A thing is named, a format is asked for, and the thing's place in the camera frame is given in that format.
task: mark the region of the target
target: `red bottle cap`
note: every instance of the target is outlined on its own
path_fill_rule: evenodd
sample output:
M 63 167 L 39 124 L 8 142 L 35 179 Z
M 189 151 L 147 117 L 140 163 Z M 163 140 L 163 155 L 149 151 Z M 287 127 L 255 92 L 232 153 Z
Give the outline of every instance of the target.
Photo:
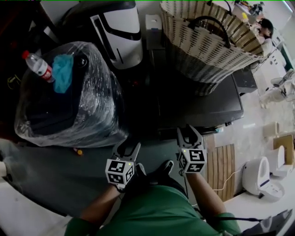
M 23 52 L 23 54 L 22 54 L 22 58 L 23 59 L 26 59 L 27 57 L 28 57 L 28 55 L 29 55 L 29 51 L 28 50 L 25 50 L 24 52 Z

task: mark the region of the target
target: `woman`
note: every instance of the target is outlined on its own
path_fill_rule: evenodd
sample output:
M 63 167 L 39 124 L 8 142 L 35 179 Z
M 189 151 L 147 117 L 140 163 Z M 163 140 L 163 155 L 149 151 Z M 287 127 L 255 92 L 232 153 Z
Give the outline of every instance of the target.
M 272 41 L 271 37 L 273 34 L 273 25 L 268 19 L 262 19 L 259 23 L 254 24 L 251 30 L 256 35 L 258 41 L 260 42 L 264 56 L 266 57 L 271 53 Z

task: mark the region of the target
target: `blue cloth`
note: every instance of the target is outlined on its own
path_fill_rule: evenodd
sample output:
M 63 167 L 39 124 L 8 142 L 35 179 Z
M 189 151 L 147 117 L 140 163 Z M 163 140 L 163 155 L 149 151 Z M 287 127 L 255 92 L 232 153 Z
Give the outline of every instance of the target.
M 72 68 L 74 58 L 72 55 L 58 55 L 53 60 L 52 76 L 54 81 L 54 91 L 64 94 L 72 83 Z

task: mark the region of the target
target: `plastic water bottle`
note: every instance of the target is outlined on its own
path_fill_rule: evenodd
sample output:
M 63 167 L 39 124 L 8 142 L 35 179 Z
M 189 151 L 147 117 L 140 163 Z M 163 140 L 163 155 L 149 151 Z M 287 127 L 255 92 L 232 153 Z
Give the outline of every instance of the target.
M 29 53 L 29 51 L 24 51 L 22 58 L 26 60 L 28 67 L 31 71 L 35 72 L 42 79 L 46 80 L 48 83 L 52 83 L 54 78 L 52 77 L 52 68 L 47 64 L 41 57 L 34 53 Z

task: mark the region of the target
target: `small white box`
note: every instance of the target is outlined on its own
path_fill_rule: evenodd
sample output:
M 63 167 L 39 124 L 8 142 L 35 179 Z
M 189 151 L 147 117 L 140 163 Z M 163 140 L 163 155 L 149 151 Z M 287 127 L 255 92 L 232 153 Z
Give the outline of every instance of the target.
M 202 172 L 207 164 L 207 151 L 204 149 L 182 148 L 179 163 L 185 173 Z
M 106 178 L 109 183 L 127 184 L 134 175 L 134 162 L 108 159 Z

